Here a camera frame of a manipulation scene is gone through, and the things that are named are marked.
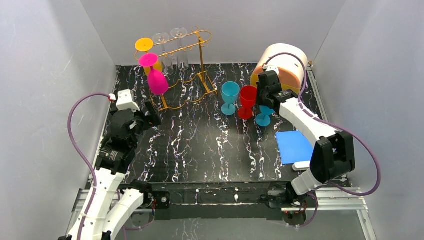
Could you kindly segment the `red wine glass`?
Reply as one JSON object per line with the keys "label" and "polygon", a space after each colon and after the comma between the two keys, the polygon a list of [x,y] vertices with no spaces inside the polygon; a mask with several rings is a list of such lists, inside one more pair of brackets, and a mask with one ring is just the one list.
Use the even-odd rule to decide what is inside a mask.
{"label": "red wine glass", "polygon": [[238,116],[243,120],[248,120],[253,116],[253,106],[256,104],[258,89],[252,85],[244,86],[240,91],[241,108]]}

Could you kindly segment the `teal blue wine glass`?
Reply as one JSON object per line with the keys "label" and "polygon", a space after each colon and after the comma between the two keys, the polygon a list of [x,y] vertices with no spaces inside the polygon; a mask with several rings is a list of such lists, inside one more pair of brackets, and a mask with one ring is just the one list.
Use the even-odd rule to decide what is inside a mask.
{"label": "teal blue wine glass", "polygon": [[271,115],[275,112],[272,108],[265,105],[259,106],[260,113],[255,117],[255,122],[258,126],[267,127],[271,123]]}

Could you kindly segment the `light blue wine glass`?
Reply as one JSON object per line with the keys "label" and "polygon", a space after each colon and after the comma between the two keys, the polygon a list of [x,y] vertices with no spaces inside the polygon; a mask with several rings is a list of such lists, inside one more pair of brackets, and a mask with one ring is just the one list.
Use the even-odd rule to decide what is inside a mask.
{"label": "light blue wine glass", "polygon": [[225,82],[221,88],[221,96],[224,104],[221,112],[226,116],[231,116],[236,112],[235,102],[239,98],[240,86],[234,81]]}

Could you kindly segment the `magenta wine glass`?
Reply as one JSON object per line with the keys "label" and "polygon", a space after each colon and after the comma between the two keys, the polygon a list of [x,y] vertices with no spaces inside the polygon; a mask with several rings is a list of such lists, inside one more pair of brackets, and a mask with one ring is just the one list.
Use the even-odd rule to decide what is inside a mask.
{"label": "magenta wine glass", "polygon": [[139,59],[139,64],[144,68],[149,68],[150,72],[147,77],[147,83],[154,95],[163,95],[169,89],[167,78],[161,71],[154,68],[159,57],[155,53],[146,53]]}

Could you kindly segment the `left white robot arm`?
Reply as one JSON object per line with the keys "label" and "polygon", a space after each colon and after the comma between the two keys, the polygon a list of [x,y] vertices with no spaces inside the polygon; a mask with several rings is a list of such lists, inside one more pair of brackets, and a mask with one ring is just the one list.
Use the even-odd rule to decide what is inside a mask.
{"label": "left white robot arm", "polygon": [[61,239],[114,240],[131,214],[149,200],[151,185],[134,180],[115,206],[111,206],[135,158],[140,136],[162,123],[152,101],[146,100],[144,105],[148,114],[130,108],[111,112],[109,133],[101,144],[88,196],[75,224]]}

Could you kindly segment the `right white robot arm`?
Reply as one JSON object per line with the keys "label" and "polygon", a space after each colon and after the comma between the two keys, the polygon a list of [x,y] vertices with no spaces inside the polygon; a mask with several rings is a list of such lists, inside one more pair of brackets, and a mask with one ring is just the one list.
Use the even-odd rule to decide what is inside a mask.
{"label": "right white robot arm", "polygon": [[284,199],[287,202],[295,202],[355,169],[353,136],[322,123],[303,105],[295,92],[282,89],[275,71],[258,75],[256,103],[278,112],[313,146],[309,168],[286,184]]}

